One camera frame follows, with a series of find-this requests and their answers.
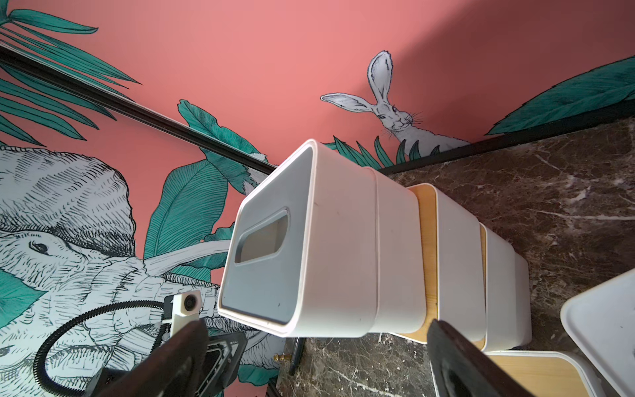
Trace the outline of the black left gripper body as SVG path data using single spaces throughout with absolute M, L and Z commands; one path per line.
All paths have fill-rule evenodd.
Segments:
M 240 332 L 217 335 L 208 338 L 202 376 L 193 396 L 215 396 L 236 379 L 241 354 L 246 347 L 246 338 Z M 106 387 L 131 371 L 105 367 L 89 382 L 82 396 L 101 396 Z

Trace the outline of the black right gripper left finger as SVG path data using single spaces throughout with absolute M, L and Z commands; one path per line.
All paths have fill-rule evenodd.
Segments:
M 193 396 L 202 376 L 207 343 L 204 322 L 191 322 L 99 395 Z

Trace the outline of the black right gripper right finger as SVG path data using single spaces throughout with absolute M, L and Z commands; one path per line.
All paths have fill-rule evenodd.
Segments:
M 439 396 L 531 395 L 445 321 L 431 322 L 428 355 Z

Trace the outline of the large white box bamboo lid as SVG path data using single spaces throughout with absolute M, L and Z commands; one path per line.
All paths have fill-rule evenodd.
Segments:
M 517 331 L 514 248 L 481 223 L 485 264 L 486 335 L 482 352 L 512 347 Z

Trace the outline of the small white box bamboo lid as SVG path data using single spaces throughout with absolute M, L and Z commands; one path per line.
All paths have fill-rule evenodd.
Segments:
M 592 365 L 568 352 L 500 351 L 486 355 L 535 396 L 604 396 Z

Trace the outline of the white box bamboo lid corner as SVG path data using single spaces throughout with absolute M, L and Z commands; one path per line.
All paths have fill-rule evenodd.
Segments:
M 483 348 L 486 298 L 480 223 L 433 185 L 408 189 L 418 199 L 427 315 L 418 331 L 400 337 L 425 344 L 428 329 L 437 319 Z

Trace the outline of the white box grey lid back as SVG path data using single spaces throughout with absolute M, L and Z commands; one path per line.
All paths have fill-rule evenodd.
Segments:
M 361 337 L 377 311 L 375 172 L 308 140 L 241 203 L 218 312 L 279 337 Z

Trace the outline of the narrow white box bamboo lid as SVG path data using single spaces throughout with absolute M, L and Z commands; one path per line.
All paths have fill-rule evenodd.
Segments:
M 427 315 L 418 199 L 376 170 L 377 311 L 373 333 L 412 333 Z

